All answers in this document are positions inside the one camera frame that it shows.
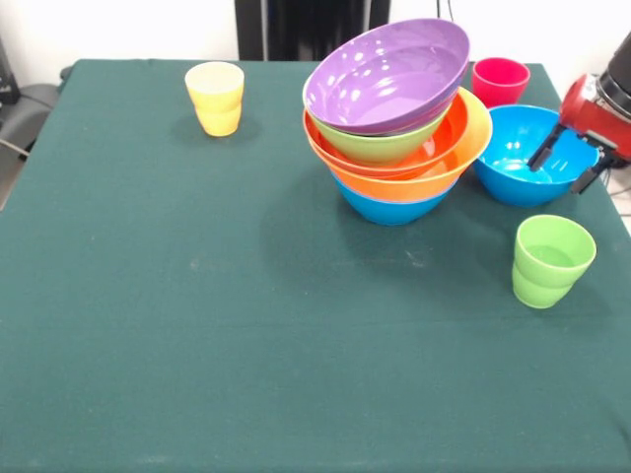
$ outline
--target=pink cup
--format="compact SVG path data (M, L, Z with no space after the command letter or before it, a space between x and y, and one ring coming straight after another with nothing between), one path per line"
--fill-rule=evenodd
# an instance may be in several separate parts
M528 85L530 71L521 62L489 57L473 66L471 88L487 107L517 103Z

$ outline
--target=cup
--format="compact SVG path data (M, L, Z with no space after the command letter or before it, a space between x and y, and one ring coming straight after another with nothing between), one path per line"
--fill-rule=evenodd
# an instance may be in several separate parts
M596 242L576 222L535 215L517 229L513 291L525 305L549 308L572 289L596 258Z
M229 62L198 64L186 72L184 82L199 124L211 136L237 131L244 97L244 71Z
M471 89L488 108L517 103L530 80L530 70L521 62L489 57L473 65Z

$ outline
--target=green bowl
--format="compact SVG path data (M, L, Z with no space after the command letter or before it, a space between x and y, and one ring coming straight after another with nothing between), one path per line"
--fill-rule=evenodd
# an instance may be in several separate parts
M322 137L349 160L362 165L387 166L403 161L425 143L439 127L450 107L451 104L438 118L421 128L390 136L351 135L325 125L311 114L310 117Z

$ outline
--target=plastic bowl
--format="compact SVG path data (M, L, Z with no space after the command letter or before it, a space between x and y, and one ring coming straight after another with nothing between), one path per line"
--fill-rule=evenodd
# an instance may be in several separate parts
M344 184L335 174L335 182L339 190L349 203L362 217L369 222L379 225L405 225L413 222L425 214L433 210L443 201L450 190L456 185L454 182L450 188L442 194L436 195L430 199L420 200L418 202L387 202L384 200L376 200L358 192Z
M341 153L339 148L327 142L316 129L316 123L305 111L303 115L303 124L308 136L319 147L320 152L326 156L326 159L343 169L355 172L361 175L367 175L377 178L407 178L418 175L423 169L428 169L437 160L450 153L456 144L462 139L464 130L466 129L466 106L460 95L456 95L454 103L442 120L438 129L434 134L420 146L417 146L403 161L396 165L386 165L383 167L364 166L350 161L346 155ZM382 143L381 148L390 146L389 141L377 137L358 137L362 138L364 146L372 142Z
M488 109L471 92L459 91L468 115L464 135L456 147L446 156L437 160L422 174L408 180L386 180L367 177L348 171L331 163L319 147L308 137L310 145L333 173L360 194L390 202L417 202L432 198L447 190L458 177L480 156L491 139L493 125Z
M305 82L311 116L359 135L428 123L462 80L469 39L458 25L418 19L384 25L329 54Z
M543 167L533 172L527 162L559 114L537 106L504 105L492 108L491 118L493 138L474 168L486 190L505 204L534 207L554 200L598 159L595 148L566 130Z
M368 166L395 165L419 148L439 127L448 110L429 125L393 136L350 135L311 117L315 127L337 151L355 163Z

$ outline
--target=orange bowl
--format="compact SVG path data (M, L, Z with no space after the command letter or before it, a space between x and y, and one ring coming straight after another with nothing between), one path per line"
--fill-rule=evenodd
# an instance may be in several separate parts
M396 165L376 167L362 165L346 158L343 153L326 141L317 130L316 124L307 111L303 111L305 131L315 145L319 147L320 152L326 156L327 161L350 172L380 179L409 178L421 174L424 169L429 169L439 159L450 153L462 139L466 122L464 100L460 94L456 94L445 119L429 140L402 162Z
M377 179L351 172L330 162L308 134L309 143L339 180L360 194L390 202L430 199L446 191L480 156L491 140L493 123L489 110L471 92L459 88L458 94L464 100L468 115L462 139L448 155L409 180Z

